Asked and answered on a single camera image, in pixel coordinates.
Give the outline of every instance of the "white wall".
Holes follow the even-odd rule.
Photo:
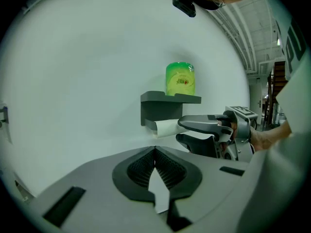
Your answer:
[[[184,114],[249,106],[227,37],[206,12],[189,18],[172,0],[45,0],[2,46],[0,61],[13,143],[1,136],[1,157],[35,196],[96,158],[150,145],[182,150],[174,136],[156,140],[140,125],[140,95],[165,91],[171,62],[196,71],[202,104]]]
[[[260,76],[260,80],[257,81],[257,78],[248,79],[249,85],[255,85],[257,82],[260,82],[262,89],[262,97],[264,98],[268,94],[268,86],[267,86],[267,76]]]

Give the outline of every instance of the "green jar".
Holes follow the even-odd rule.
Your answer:
[[[193,65],[187,62],[174,62],[166,67],[166,95],[174,96],[175,93],[194,95]]]

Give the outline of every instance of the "black slot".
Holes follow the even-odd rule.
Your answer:
[[[232,168],[232,167],[228,167],[228,166],[222,166],[219,170],[226,172],[226,173],[238,175],[238,176],[242,176],[244,173],[244,170],[240,170],[240,169],[236,169],[236,168]]]
[[[43,216],[48,222],[60,227],[86,191],[80,187],[72,187]]]

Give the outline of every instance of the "person's arm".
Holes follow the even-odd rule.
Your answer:
[[[251,144],[254,146],[255,151],[267,150],[276,141],[288,137],[291,132],[287,120],[281,126],[269,131],[259,132],[251,127]]]

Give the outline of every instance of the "black camera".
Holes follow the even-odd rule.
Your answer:
[[[187,14],[189,17],[195,17],[195,7],[191,0],[173,0],[173,5]]]

